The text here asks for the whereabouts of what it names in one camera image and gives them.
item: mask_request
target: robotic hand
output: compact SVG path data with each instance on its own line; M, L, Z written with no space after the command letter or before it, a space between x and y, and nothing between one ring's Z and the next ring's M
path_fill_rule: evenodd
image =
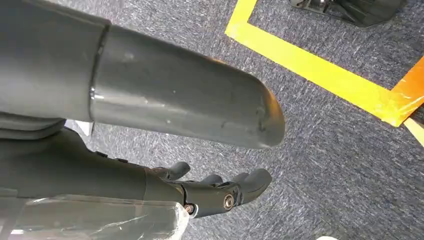
M165 182L176 186L183 193L184 208L193 218L222 214L232 208L247 204L261 195L271 183L271 175L265 169L240 173L223 182L219 175L209 175L202 181L175 181L190 170L185 162L171 168L154 168L152 171Z
M186 163L150 169L111 159L64 127L65 119L96 121L268 148L282 141L285 121L257 78L43 0L2 0L0 18L0 198L14 199L0 203L0 240L14 230L7 216L28 200L176 202L200 218L249 203L270 184L264 169L228 182L178 181Z

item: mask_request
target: screw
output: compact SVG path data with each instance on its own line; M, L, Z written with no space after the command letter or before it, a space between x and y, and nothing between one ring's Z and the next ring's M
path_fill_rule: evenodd
M224 197L224 209L231 210L234 207L234 197L228 194Z
M188 214L193 214L195 212L195 206L193 204L186 204L184 205L184 209L187 211Z

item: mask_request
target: black object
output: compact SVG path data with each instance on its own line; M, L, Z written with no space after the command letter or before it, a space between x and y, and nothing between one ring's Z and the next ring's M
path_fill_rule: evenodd
M257 78L42 0L2 0L0 19L0 190L18 202L173 201L204 217L249 203L270 184L264 169L228 182L177 181L186 163L149 169L111 159L64 127L65 119L97 121L267 148L281 142L285 122Z
M2 0L0 18L0 112L247 148L283 139L274 95L226 64L45 1Z
M291 6L343 20L361 28L388 21L403 0L289 0Z

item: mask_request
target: plastic wrap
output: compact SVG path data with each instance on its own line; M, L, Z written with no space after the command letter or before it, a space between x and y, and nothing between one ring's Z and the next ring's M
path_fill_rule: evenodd
M188 221L177 202L0 197L1 240L179 240Z

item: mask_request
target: gray plastic housing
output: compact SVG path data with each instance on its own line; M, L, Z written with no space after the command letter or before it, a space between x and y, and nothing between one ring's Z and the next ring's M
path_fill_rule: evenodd
M43 0L0 4L0 112L96 121L247 148L283 139L279 103L247 73ZM0 125L0 138L13 138L13 132L2 134L4 129Z

